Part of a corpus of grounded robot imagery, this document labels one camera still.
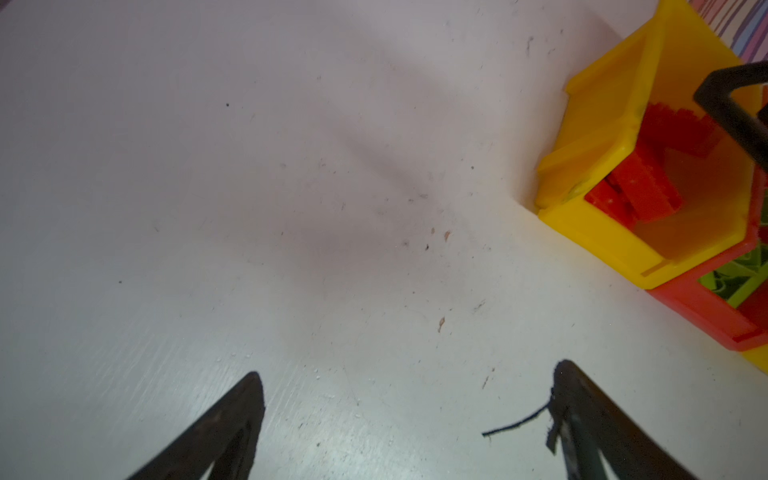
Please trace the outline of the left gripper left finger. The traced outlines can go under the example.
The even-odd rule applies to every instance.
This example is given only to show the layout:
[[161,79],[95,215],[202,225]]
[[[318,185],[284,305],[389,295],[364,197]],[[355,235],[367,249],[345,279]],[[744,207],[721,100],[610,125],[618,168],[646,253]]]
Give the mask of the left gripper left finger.
[[247,373],[133,479],[247,479],[265,416],[263,384]]

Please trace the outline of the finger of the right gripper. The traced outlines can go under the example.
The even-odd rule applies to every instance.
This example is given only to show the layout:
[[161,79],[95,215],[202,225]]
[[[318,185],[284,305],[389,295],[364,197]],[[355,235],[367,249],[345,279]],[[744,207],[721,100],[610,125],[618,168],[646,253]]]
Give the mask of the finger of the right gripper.
[[763,171],[767,170],[767,106],[750,114],[733,98],[736,90],[767,84],[767,62],[711,72],[694,92],[694,102],[728,133]]

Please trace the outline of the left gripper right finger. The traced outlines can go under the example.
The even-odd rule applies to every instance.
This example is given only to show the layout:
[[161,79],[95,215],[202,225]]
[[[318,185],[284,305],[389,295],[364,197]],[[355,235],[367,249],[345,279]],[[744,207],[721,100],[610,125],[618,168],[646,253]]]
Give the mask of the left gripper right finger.
[[604,479],[606,461],[619,479],[692,479],[578,365],[560,361],[547,410],[546,447],[562,447],[569,479]]

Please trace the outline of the red lego brick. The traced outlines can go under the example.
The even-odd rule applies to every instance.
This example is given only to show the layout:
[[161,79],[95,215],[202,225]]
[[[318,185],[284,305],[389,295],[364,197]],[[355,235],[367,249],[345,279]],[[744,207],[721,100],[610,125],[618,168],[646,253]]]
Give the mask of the red lego brick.
[[605,182],[604,212],[629,229],[637,222],[669,217],[683,205],[682,195],[662,167],[660,150],[647,142],[638,141]]

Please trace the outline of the green lego brick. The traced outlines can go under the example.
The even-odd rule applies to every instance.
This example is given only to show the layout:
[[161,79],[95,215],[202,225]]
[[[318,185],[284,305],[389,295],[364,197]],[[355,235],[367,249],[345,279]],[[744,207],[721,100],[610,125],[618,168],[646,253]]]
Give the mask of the green lego brick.
[[759,242],[750,252],[706,273],[698,282],[738,308],[767,280],[767,245]]

